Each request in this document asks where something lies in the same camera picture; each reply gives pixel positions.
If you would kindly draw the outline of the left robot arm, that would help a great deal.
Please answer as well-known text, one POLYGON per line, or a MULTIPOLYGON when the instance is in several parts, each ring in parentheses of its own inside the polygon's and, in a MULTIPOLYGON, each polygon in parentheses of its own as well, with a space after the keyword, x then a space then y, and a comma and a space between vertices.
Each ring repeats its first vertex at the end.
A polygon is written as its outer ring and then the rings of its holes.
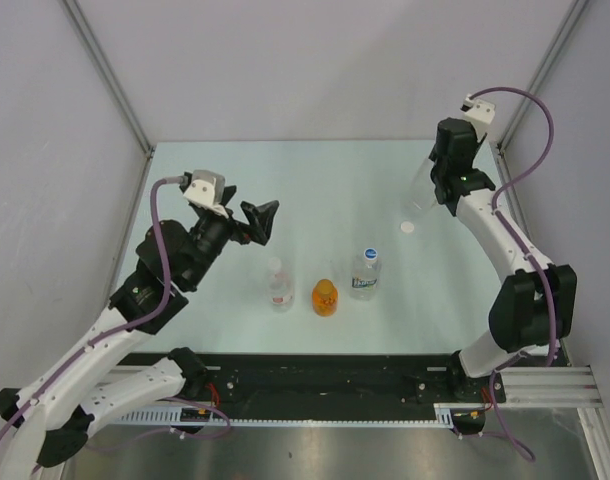
POLYGON ((125 380, 100 382, 187 306, 185 293, 196 291, 228 242, 268 243, 278 201, 242 203, 246 219, 239 221, 227 207, 235 193, 220 180, 175 176, 154 183, 151 227, 136 249, 133 273, 46 373, 21 389, 0 391, 0 443, 14 434, 0 479, 29 479, 66 462, 108 423, 151 402, 190 401, 204 392, 207 369, 187 347, 125 380))

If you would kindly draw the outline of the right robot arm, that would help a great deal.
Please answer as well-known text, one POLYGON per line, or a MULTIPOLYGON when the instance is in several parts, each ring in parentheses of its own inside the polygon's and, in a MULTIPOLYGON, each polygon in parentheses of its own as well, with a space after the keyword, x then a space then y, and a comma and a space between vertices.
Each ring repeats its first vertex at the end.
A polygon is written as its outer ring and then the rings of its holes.
POLYGON ((500 281, 488 313, 488 329, 453 356, 446 376, 448 393, 469 401, 482 389, 482 378, 525 358, 537 347, 551 365, 558 342, 571 331, 577 275, 540 252, 498 202, 487 174, 475 168, 482 145, 466 119, 447 118, 437 125, 430 153, 430 178, 439 204, 474 236, 500 281))

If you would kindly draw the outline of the clear bottle blue cap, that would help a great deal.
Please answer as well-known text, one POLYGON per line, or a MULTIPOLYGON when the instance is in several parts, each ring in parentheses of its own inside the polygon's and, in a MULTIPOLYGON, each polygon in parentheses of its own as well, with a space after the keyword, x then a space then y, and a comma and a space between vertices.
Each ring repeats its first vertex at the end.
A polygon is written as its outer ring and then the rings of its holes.
POLYGON ((375 248, 356 254, 351 267, 351 295, 360 300, 371 299, 379 286, 381 257, 375 248))

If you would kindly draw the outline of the large clear bottle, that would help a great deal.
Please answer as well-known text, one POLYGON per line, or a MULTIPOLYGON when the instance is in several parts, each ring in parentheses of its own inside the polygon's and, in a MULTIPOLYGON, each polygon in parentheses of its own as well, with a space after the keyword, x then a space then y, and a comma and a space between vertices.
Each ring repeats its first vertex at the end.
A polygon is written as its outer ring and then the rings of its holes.
POLYGON ((431 170, 434 162, 425 158, 415 171, 415 174, 404 195, 404 209, 410 219, 420 219, 436 205, 434 183, 431 170))

